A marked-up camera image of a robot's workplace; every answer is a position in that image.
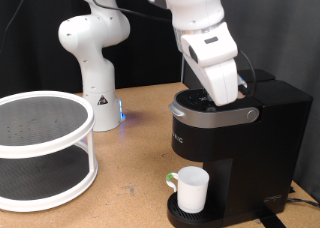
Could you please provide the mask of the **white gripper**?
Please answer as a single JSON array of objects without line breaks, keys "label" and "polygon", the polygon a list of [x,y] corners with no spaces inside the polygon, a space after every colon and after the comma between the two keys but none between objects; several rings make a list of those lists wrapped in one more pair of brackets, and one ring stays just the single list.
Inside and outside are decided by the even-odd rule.
[{"label": "white gripper", "polygon": [[232,103],[237,99],[237,68],[233,59],[201,68],[190,57],[184,56],[184,58],[217,106]]}]

